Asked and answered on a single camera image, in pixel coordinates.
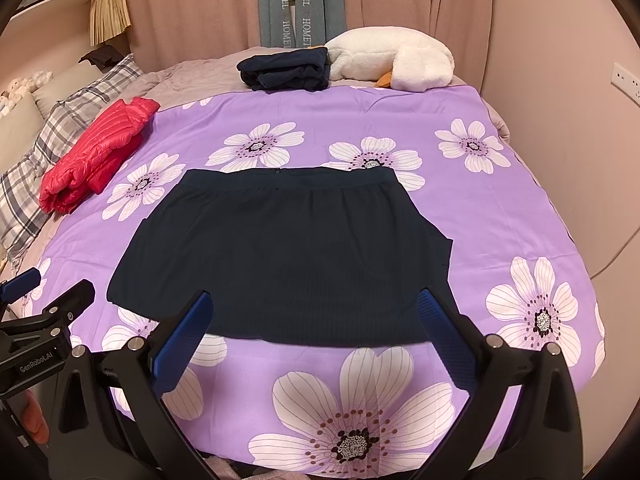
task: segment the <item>silver bolt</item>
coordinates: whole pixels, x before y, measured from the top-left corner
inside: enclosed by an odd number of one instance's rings
[[[145,345],[145,338],[143,337],[132,337],[127,341],[127,348],[129,350],[140,350]]]
[[[491,347],[491,348],[500,348],[502,346],[502,344],[504,343],[504,341],[502,340],[502,338],[497,335],[497,334],[489,334],[486,337],[486,343]]]
[[[85,350],[86,350],[86,346],[84,345],[75,346],[71,351],[71,355],[73,357],[82,357],[84,355]]]
[[[562,349],[560,348],[560,345],[558,343],[549,343],[546,346],[546,351],[551,355],[558,355],[562,353]]]

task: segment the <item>power outlet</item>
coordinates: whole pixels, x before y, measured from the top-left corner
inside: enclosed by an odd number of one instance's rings
[[[629,70],[613,64],[611,82],[628,95],[637,105],[640,106],[640,78],[633,75]]]

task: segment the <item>red puffer jacket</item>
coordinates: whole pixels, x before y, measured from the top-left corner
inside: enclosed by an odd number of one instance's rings
[[[107,108],[76,145],[42,177],[40,207],[47,213],[69,213],[92,192],[100,194],[124,160],[143,141],[140,133],[160,105],[134,97]]]

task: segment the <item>purple floral bedsheet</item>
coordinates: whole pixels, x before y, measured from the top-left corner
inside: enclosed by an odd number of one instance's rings
[[[483,333],[520,348],[558,342],[577,388],[604,357],[604,327],[582,260],[470,87],[235,92],[164,110],[147,133],[104,193],[62,222],[38,265],[42,284],[24,302],[23,314],[38,313],[78,280],[91,280],[95,303],[73,323],[74,345],[116,349],[156,326],[105,294],[141,220],[186,170],[383,164],[453,239],[450,286]],[[278,240],[272,244],[277,251]],[[122,391],[114,396],[128,412]],[[453,387],[431,344],[332,349],[207,335],[163,398],[199,449],[271,468],[370,478],[420,466],[466,393]],[[499,442],[513,405],[514,392],[485,447]]]

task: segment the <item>plaid pillow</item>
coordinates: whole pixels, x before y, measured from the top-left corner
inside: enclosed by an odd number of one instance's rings
[[[0,243],[14,266],[49,218],[38,204],[42,176],[73,147],[100,109],[142,73],[129,54],[104,77],[57,102],[33,149],[0,175]]]

